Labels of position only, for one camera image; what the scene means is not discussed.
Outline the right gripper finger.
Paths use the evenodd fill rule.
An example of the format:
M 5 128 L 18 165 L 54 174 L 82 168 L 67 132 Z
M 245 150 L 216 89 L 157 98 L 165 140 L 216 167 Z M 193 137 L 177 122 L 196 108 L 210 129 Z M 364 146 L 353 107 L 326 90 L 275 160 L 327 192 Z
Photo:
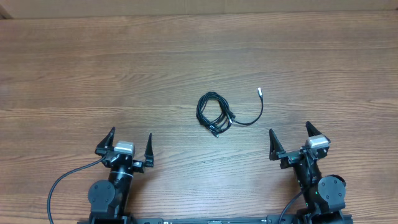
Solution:
M 271 161 L 275 161 L 280 159 L 280 155 L 284 154 L 285 150 L 282 147 L 273 129 L 269 130 L 269 137 L 270 137 L 269 159 Z
M 314 127 L 314 125 L 310 121 L 307 121 L 305 123 L 305 127 L 307 129 L 309 137 L 318 136 L 322 134 L 316 127 Z

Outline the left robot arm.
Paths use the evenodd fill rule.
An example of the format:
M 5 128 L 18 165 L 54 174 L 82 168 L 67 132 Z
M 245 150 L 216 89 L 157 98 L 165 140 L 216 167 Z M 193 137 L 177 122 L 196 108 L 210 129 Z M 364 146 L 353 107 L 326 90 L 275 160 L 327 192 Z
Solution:
M 106 180 L 95 182 L 88 191 L 90 223 L 136 223 L 133 216 L 125 212 L 131 183 L 135 173 L 154 167 L 152 136 L 147 140 L 145 160 L 138 161 L 134 159 L 134 143 L 118 141 L 113 144 L 115 130 L 112 128 L 95 149 L 95 154 L 110 172 Z

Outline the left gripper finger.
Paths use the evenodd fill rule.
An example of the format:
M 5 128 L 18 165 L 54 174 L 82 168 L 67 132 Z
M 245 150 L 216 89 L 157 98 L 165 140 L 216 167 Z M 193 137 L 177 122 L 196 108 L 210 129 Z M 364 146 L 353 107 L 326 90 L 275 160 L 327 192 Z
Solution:
M 113 141 L 115 134 L 115 127 L 112 127 L 107 136 L 96 146 L 95 154 L 105 156 L 109 151 L 113 150 Z
M 144 154 L 146 167 L 154 167 L 154 153 L 152 149 L 152 134 L 149 134 L 149 138 L 146 145 L 146 151 Z

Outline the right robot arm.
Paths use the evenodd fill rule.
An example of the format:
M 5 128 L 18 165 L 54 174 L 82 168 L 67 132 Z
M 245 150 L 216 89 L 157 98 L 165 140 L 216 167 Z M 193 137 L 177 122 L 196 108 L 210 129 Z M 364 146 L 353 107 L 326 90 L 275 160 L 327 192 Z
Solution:
M 280 215 L 268 216 L 274 223 L 353 224 L 345 215 L 346 181 L 339 175 L 322 176 L 317 162 L 327 156 L 330 139 L 314 125 L 305 123 L 308 139 L 296 151 L 287 152 L 270 129 L 269 159 L 280 161 L 280 168 L 293 168 L 300 192 L 285 206 Z

